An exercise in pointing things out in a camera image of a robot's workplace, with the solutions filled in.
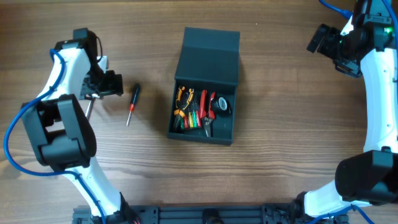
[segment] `wooden floor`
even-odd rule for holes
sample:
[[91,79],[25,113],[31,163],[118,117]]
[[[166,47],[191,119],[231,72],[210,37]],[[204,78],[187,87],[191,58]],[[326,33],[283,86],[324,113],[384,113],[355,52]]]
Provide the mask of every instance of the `wooden floor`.
[[[341,160],[362,153],[363,79],[305,50],[321,23],[345,24],[317,1],[14,2],[0,5],[0,136],[44,87],[49,49],[88,27],[101,38],[109,68],[123,75],[125,94],[97,101],[90,123],[99,163],[131,205],[289,202],[333,180]],[[331,2],[353,8],[352,1]],[[165,137],[187,26],[241,32],[231,147]],[[142,91],[127,128],[127,90],[135,82]],[[9,145],[24,167],[50,171],[37,163],[21,123]],[[21,174],[2,151],[0,159],[0,223],[70,223],[72,209],[86,205],[64,177]],[[365,211],[376,223],[398,223],[396,206]],[[351,218],[364,223],[358,213]]]

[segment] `black box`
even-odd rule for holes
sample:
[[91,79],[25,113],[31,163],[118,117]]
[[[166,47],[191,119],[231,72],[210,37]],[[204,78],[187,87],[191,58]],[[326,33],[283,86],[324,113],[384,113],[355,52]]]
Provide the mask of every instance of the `black box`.
[[[239,39],[239,32],[185,28],[180,60],[175,72],[174,98],[167,131],[169,139],[223,145],[233,143],[236,89],[239,80]],[[203,128],[181,133],[173,132],[175,95],[179,86],[195,89],[194,97],[197,97],[198,103],[204,89],[208,90],[208,98],[215,91],[217,96],[223,96],[228,100],[232,115],[216,114],[216,119],[212,122],[212,138],[206,137]]]

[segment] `red pliers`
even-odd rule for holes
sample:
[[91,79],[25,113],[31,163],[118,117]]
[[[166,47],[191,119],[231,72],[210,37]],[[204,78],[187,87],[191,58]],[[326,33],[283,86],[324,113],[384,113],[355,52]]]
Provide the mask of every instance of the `red pliers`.
[[199,109],[200,119],[206,131],[206,136],[213,137],[213,135],[211,134],[211,123],[216,119],[216,115],[214,114],[214,111],[211,109],[211,101],[216,97],[216,93],[214,92],[210,96],[208,113],[206,113],[205,109],[206,95],[207,95],[207,90],[203,90],[201,92],[201,98],[200,98],[200,109]]

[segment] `colorful screwdriver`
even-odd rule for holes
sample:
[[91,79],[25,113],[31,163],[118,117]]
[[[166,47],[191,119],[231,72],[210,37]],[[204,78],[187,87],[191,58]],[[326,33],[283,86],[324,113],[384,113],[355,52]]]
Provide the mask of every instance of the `colorful screwdriver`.
[[137,100],[138,100],[139,89],[140,89],[140,86],[138,83],[136,83],[134,85],[134,88],[132,89],[132,95],[131,95],[131,100],[130,100],[130,109],[129,109],[130,113],[129,113],[129,118],[127,119],[126,126],[129,126],[129,124],[130,124],[131,115],[132,115],[132,112],[134,111],[134,108],[135,108]]

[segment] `toolbox lid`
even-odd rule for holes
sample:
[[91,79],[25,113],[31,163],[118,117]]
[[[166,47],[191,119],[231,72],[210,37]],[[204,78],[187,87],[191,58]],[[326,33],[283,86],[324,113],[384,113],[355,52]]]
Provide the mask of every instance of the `toolbox lid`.
[[239,40],[235,31],[186,27],[175,78],[238,85]]

